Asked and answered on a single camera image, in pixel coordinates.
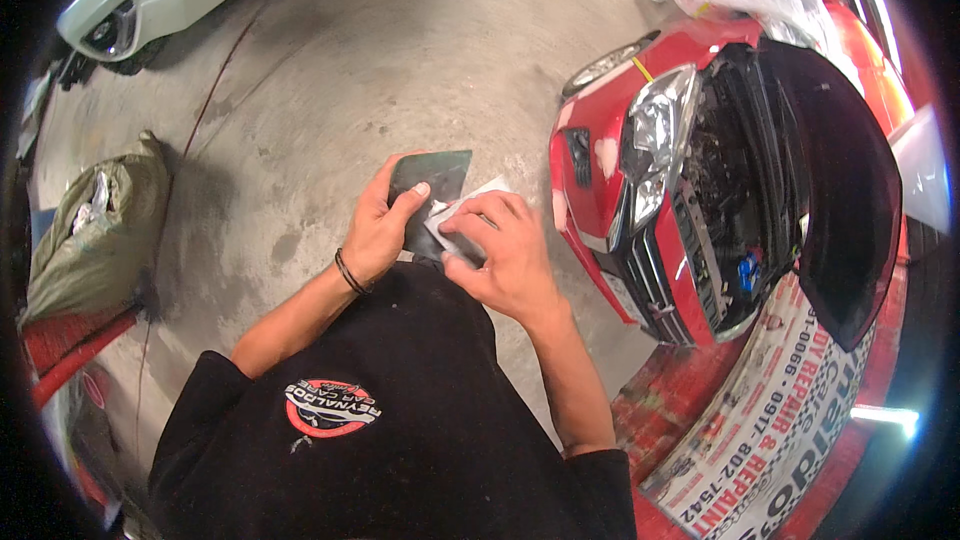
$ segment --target banner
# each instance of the banner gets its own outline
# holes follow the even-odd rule
[[[845,353],[785,276],[713,401],[640,492],[694,538],[769,537],[840,436],[875,332]]]

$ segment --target yellow tape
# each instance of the yellow tape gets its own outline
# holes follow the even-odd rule
[[[641,60],[637,57],[633,57],[633,65],[643,74],[643,78],[647,78],[648,82],[654,81],[654,76],[650,74],[650,71],[647,70],[647,67],[643,66]]]

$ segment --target concrete floor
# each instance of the concrete floor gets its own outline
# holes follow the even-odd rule
[[[354,199],[388,155],[473,149],[465,192],[505,174],[549,210],[547,135],[564,81],[669,9],[648,0],[229,0],[175,35],[153,70],[127,78],[97,69],[85,87],[57,90],[34,208],[56,206],[83,167],[120,153],[140,129],[180,155],[155,274],[160,317],[98,357],[113,378],[107,412],[130,480],[145,480],[199,354],[230,354],[331,262]],[[654,343],[619,321],[552,227],[546,237],[613,397]],[[500,365],[556,438],[528,338],[491,316]]]

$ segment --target black t-shirt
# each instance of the black t-shirt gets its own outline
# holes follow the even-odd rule
[[[168,538],[636,538],[626,454],[564,461],[483,306],[398,263],[251,381],[200,355],[150,471]]]

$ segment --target engine bay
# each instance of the engine bay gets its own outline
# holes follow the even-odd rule
[[[716,77],[702,87],[676,200],[680,234],[714,333],[750,318],[763,293],[761,193],[730,91]]]

